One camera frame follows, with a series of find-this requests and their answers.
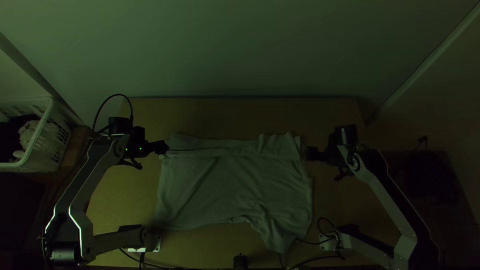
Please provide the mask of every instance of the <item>black cable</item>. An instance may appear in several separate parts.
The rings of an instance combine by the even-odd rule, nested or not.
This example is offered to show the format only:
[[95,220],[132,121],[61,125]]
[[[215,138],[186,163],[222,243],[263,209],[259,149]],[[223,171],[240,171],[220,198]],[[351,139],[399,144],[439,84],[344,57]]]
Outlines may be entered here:
[[339,258],[339,259],[342,259],[342,260],[345,259],[343,256],[341,256],[339,254],[331,255],[331,256],[314,257],[314,258],[310,258],[308,260],[304,260],[302,262],[299,262],[299,263],[295,264],[294,266],[290,267],[289,269],[294,269],[294,268],[297,268],[297,267],[302,266],[304,264],[308,264],[308,263],[313,262],[313,261],[324,260],[324,259],[334,259],[334,258]]
[[[326,221],[328,224],[330,224],[330,226],[331,226],[332,229],[335,228],[334,224],[333,224],[328,218],[326,218],[326,217],[320,217],[320,218],[316,221],[316,227],[317,227],[318,230],[320,231],[320,234],[323,235],[323,236],[326,237],[326,238],[331,238],[331,236],[326,235],[326,234],[322,231],[322,229],[320,228],[320,222],[321,222],[321,221]],[[340,246],[340,235],[339,235],[339,233],[338,233],[336,230],[333,230],[333,233],[336,235],[336,238],[338,239],[336,248],[337,248],[337,249],[340,249],[340,248],[341,248],[341,246]]]
[[100,111],[102,110],[103,106],[105,105],[105,103],[107,103],[107,101],[109,101],[109,99],[113,98],[113,97],[117,97],[117,96],[122,96],[124,98],[126,98],[126,101],[128,101],[128,105],[130,105],[130,121],[133,123],[134,122],[134,108],[132,107],[132,103],[130,102],[130,99],[124,95],[124,94],[120,94],[120,93],[117,93],[117,94],[113,94],[109,97],[107,97],[103,102],[102,104],[100,105],[100,107],[98,108],[98,111],[96,112],[96,115],[95,115],[95,119],[93,120],[93,125],[91,127],[91,130],[93,132],[95,132],[95,125],[97,125],[97,120],[99,118],[99,114],[100,114]]
[[144,264],[144,265],[146,265],[146,266],[151,266],[151,267],[155,267],[155,268],[159,268],[159,269],[164,269],[164,270],[171,270],[170,268],[167,268],[167,267],[162,267],[162,266],[158,266],[158,265],[151,264],[151,263],[148,263],[148,262],[140,261],[139,259],[136,259],[136,258],[128,255],[123,249],[119,248],[119,250],[120,250],[123,254],[125,254],[125,256],[129,257],[130,259],[134,260],[134,261],[137,262],[137,263],[140,263],[140,262],[141,262],[142,264]]
[[104,132],[104,131],[106,131],[108,128],[109,128],[109,125],[106,125],[106,126],[104,126],[102,129],[100,129],[99,131],[97,131],[97,133]]
[[323,241],[316,242],[316,243],[314,243],[314,242],[309,242],[309,241],[305,241],[305,240],[302,240],[302,239],[300,239],[300,238],[297,238],[297,240],[300,241],[300,242],[302,242],[302,243],[308,244],[308,245],[316,246],[316,245],[320,245],[320,244],[326,243],[326,242],[331,241],[331,240],[335,240],[335,238],[334,238],[334,237],[328,237],[327,240],[323,240]]
[[427,136],[422,136],[416,141],[418,142],[418,144],[416,145],[415,150],[413,150],[412,152],[417,151],[419,147],[422,145],[422,143],[425,143],[425,151],[429,149],[429,138]]
[[280,261],[281,268],[285,269],[284,263],[282,262],[282,254],[281,253],[278,254],[278,260]]
[[142,264],[145,261],[145,252],[140,253],[140,262],[138,262],[138,269],[142,270]]
[[[330,240],[335,240],[334,237],[328,236],[328,235],[326,235],[326,234],[322,231],[322,229],[320,228],[320,222],[321,222],[321,221],[326,221],[326,222],[328,222],[328,223],[331,225],[332,228],[335,228],[335,226],[334,226],[334,224],[333,224],[330,220],[328,220],[328,219],[325,218],[325,217],[320,217],[319,219],[317,219],[317,221],[316,221],[316,227],[317,227],[318,231],[320,232],[320,234],[321,234],[322,236],[324,236],[324,237],[327,238],[326,240],[319,241],[319,242],[309,242],[309,241],[306,241],[306,240],[303,240],[303,239],[300,239],[300,238],[297,238],[297,240],[300,241],[300,242],[302,242],[302,243],[308,244],[308,245],[320,245],[320,244],[326,243],[326,242],[328,242],[328,241],[330,241]],[[338,239],[338,243],[340,244],[340,236],[339,236],[339,234],[338,234],[336,231],[333,231],[333,232],[336,234],[336,237],[337,237],[337,239]]]

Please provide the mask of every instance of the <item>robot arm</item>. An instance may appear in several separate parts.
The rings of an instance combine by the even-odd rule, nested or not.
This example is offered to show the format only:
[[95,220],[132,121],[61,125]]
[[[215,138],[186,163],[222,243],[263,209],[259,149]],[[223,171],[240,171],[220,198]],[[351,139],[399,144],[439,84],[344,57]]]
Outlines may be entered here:
[[94,235],[93,224],[86,215],[90,198],[108,168],[129,165],[141,170],[135,158],[146,157],[151,152],[163,154],[168,150],[164,141],[147,142],[142,127],[115,127],[120,122],[122,120],[111,124],[116,132],[114,135],[101,136],[92,142],[86,163],[54,207],[41,241],[44,255],[55,265],[85,265],[98,254],[119,248],[142,252],[160,249],[160,235],[149,233],[139,224]]
[[369,185],[398,228],[400,238],[389,246],[348,224],[334,228],[328,234],[334,241],[322,244],[323,250],[355,250],[386,269],[429,269],[438,265],[439,249],[430,237],[430,231],[420,215],[388,174],[388,165],[376,149],[358,149],[355,126],[338,127],[330,135],[325,152],[314,156],[317,160],[339,167],[335,178],[355,176]]

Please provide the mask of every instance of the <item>laundry basket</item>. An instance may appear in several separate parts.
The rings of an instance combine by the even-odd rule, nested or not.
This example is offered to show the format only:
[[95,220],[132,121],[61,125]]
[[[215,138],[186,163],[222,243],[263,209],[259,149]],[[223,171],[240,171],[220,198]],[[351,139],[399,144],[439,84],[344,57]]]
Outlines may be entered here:
[[22,115],[40,117],[23,157],[17,162],[0,162],[0,172],[44,173],[58,169],[72,134],[58,106],[51,97],[0,101],[0,122]]

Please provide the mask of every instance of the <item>wooden table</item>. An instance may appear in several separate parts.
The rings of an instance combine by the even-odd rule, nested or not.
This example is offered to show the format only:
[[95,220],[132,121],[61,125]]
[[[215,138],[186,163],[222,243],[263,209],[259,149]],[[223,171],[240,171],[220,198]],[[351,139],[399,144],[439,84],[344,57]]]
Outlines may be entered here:
[[[360,139],[365,127],[357,103],[346,98],[132,98],[134,125],[145,128],[149,141],[168,139],[177,132],[209,139],[256,139],[262,133],[293,132],[308,145],[324,149],[334,127],[356,124]],[[129,115],[126,103],[121,116]],[[156,205],[161,161],[155,154],[139,160],[143,170],[128,166],[110,168],[91,198],[87,215],[94,233],[117,231],[119,226],[149,225]],[[313,176],[314,219],[306,240],[315,242],[316,220],[330,219],[336,226],[358,224],[368,235],[395,245],[398,232],[368,185],[353,177],[335,182],[335,167],[307,162]],[[232,268],[233,257],[248,256],[250,268],[279,268],[277,253],[266,250],[260,235],[243,224],[215,224],[187,231],[166,231],[158,253],[145,261],[167,267]],[[291,267],[309,258],[331,255],[318,246],[294,243],[283,256]],[[355,252],[312,262],[310,266],[373,264]],[[90,263],[98,266],[138,267],[138,263],[113,250]]]

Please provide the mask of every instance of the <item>metal bracket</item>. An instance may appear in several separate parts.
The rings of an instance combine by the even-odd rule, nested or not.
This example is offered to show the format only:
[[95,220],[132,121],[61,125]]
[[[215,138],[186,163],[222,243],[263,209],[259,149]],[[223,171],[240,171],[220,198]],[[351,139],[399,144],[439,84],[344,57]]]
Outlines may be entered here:
[[158,234],[148,233],[146,231],[143,232],[142,235],[143,247],[135,248],[129,247],[127,249],[128,252],[159,252],[160,246],[162,244],[162,237]]
[[339,243],[341,243],[342,239],[339,239],[338,236],[340,236],[340,232],[337,231],[332,231],[329,233],[322,234],[318,236],[318,241],[322,242],[327,240],[328,238],[333,238],[330,241],[326,241],[324,243],[319,244],[318,246],[321,248],[322,251],[339,251],[343,250],[342,248],[339,247]]

